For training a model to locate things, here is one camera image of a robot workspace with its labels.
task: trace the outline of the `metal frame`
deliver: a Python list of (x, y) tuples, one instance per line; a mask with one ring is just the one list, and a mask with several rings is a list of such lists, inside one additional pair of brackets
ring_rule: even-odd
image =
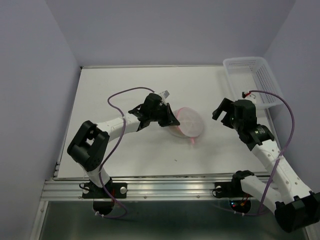
[(30, 240), (38, 240), (40, 238), (42, 226), (45, 221), (47, 208), (48, 208), (48, 201), (40, 200), (38, 209), (36, 211), (32, 232), (30, 235)]
[[(266, 183), (268, 176), (259, 179)], [(155, 176), (155, 177), (114, 177), (113, 182), (128, 184), (126, 198), (122, 202), (135, 201), (212, 201), (217, 200), (212, 195), (215, 182), (225, 182), (232, 179), (232, 174), (216, 174), (205, 176)], [(92, 201), (83, 199), (83, 191), (79, 184), (83, 180), (51, 180), (44, 183), (41, 201)]]

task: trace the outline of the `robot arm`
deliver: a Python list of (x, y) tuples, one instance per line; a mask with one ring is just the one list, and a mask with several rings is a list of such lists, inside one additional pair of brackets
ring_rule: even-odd
[[(245, 99), (233, 102), (225, 98), (213, 112), (212, 118), (217, 120), (222, 112), (226, 112), (221, 121), (223, 125), (237, 131), (240, 140), (271, 174), (280, 150), (270, 130), (257, 124), (255, 105)], [(319, 222), (320, 193), (314, 193), (283, 156), (280, 157), (273, 181), (278, 190), (269, 188), (263, 204), (274, 213), (283, 230), (292, 232)], [(229, 186), (231, 191), (244, 192), (261, 201), (266, 184), (252, 172), (240, 171), (233, 175)]]
[[(97, 124), (85, 121), (67, 148), (67, 153), (75, 160), (88, 175), (90, 181), (102, 188), (99, 179), (100, 165), (103, 161), (108, 142), (117, 139), (122, 134), (125, 119), (124, 134), (138, 132), (151, 122), (158, 122), (161, 127), (178, 126), (166, 98), (169, 93), (150, 93), (144, 103), (138, 105), (124, 115), (113, 120)], [(101, 169), (103, 184), (111, 181), (104, 168)]]

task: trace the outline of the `white table surface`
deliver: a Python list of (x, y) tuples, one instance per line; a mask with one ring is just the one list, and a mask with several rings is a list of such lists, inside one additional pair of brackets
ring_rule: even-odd
[[(126, 134), (104, 165), (112, 177), (229, 174), (238, 170), (265, 172), (260, 161), (239, 140), (234, 129), (212, 120), (212, 112), (224, 97), (234, 100), (222, 66), (137, 67), (83, 69), (66, 135), (58, 178), (83, 178), (83, 169), (67, 154), (67, 147), (81, 124), (104, 122), (119, 117), (107, 103), (113, 93), (148, 87), (168, 90), (172, 110), (190, 107), (202, 116), (204, 133), (191, 145), (187, 139), (171, 135), (158, 123), (139, 132)], [(147, 90), (115, 97), (112, 103), (123, 111), (143, 103)], [(257, 112), (258, 123), (270, 127), (266, 113)], [(117, 140), (110, 142), (107, 153)]]

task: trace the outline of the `lavender wall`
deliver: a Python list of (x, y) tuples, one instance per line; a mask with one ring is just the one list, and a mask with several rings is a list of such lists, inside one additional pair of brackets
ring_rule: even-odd
[[(320, 192), (319, 10), (319, 0), (297, 0), (264, 56), (295, 113), (296, 129), (286, 158), (316, 192)], [(290, 133), (290, 116), (284, 107), (271, 113), (283, 146)]]
[(0, 1), (0, 239), (28, 239), (79, 65), (43, 0)]
[(46, 0), (81, 66), (263, 56), (294, 0)]

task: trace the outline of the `purple cable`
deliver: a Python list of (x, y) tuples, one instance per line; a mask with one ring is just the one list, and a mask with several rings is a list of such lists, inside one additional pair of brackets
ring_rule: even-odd
[(277, 160), (275, 161), (274, 163), (274, 166), (273, 166), (273, 169), (271, 171), (271, 174), (270, 174), (270, 177), (269, 177), (269, 180), (268, 182), (266, 183), (266, 186), (264, 188), (264, 192), (262, 194), (262, 198), (261, 198), (261, 201), (260, 201), (260, 206), (259, 206), (259, 209), (258, 209), (258, 213), (257, 215), (261, 212), (263, 206), (264, 206), (264, 201), (265, 201), (265, 198), (266, 198), (266, 195), (267, 195), (267, 192), (268, 192), (268, 188), (270, 187), (270, 184), (272, 183), (273, 181), (273, 177), (274, 175), (276, 174), (276, 169), (279, 165), (279, 162), (280, 162), (280, 157), (284, 154), (284, 152), (286, 151), (288, 145), (290, 144), (291, 140), (292, 140), (292, 137), (294, 135), (294, 131), (295, 131), (295, 117), (294, 117), (294, 113), (292, 112), (292, 109), (291, 107), (289, 106), (289, 104), (282, 98), (280, 97), (279, 95), (277, 94), (274, 94), (272, 92), (267, 92), (267, 91), (261, 91), (261, 90), (251, 90), (249, 91), (249, 94), (250, 93), (262, 93), (262, 94), (269, 94), (269, 95), (272, 95), (278, 99), (280, 99), (284, 105), (288, 108), (289, 110), (289, 113), (291, 115), (291, 121), (292, 121), (292, 127), (291, 127), (291, 132), (290, 132), (290, 136), (288, 138), (288, 140), (286, 141), (286, 144), (284, 145), (283, 149), (280, 151), (279, 155), (278, 155), (278, 158)]
[(124, 112), (117, 106), (113, 105), (111, 102), (110, 102), (110, 99), (112, 99), (113, 97), (119, 95), (119, 94), (123, 94), (123, 93), (126, 93), (126, 92), (129, 92), (129, 91), (132, 91), (132, 90), (137, 90), (137, 89), (146, 89), (146, 90), (149, 90), (151, 91), (152, 93), (154, 93), (155, 91), (153, 91), (152, 89), (148, 88), (148, 87), (144, 87), (144, 86), (139, 86), (139, 87), (133, 87), (133, 88), (130, 88), (130, 89), (127, 89), (127, 90), (124, 90), (124, 91), (120, 91), (120, 92), (117, 92), (113, 95), (111, 95), (108, 99), (107, 99), (107, 102), (108, 104), (114, 108), (114, 109), (117, 109), (119, 111), (119, 113), (121, 114), (121, 116), (123, 117), (123, 127), (122, 127), (122, 130), (121, 130), (121, 133), (120, 133), (120, 136), (119, 136), (119, 139), (118, 141), (116, 142), (115, 146), (113, 147), (113, 149), (110, 151), (110, 153), (108, 154), (108, 156), (106, 156), (106, 158), (103, 160), (103, 162), (101, 163), (100, 165), (100, 168), (99, 168), (99, 179), (100, 179), (100, 183), (104, 189), (104, 191), (106, 192), (106, 194), (108, 194), (108, 196), (115, 202), (117, 203), (119, 206), (121, 206), (123, 209), (124, 209), (124, 214), (122, 215), (119, 215), (119, 216), (102, 216), (102, 214), (100, 213), (97, 213), (95, 211), (95, 214), (99, 215), (100, 217), (103, 217), (103, 218), (106, 218), (106, 219), (119, 219), (119, 218), (122, 218), (124, 217), (125, 215), (127, 215), (128, 213), (128, 209), (126, 208), (126, 206), (124, 204), (122, 204), (120, 201), (118, 201), (117, 199), (115, 199), (114, 196), (111, 195), (111, 193), (107, 190), (107, 188), (105, 187), (104, 185), (104, 182), (102, 180), (102, 176), (101, 176), (101, 170), (102, 168), (104, 167), (104, 164), (106, 163), (106, 161), (111, 157), (111, 155), (115, 152), (115, 150), (117, 149), (117, 147), (119, 146), (124, 134), (125, 134), (125, 130), (126, 130), (126, 119), (124, 118), (125, 114)]

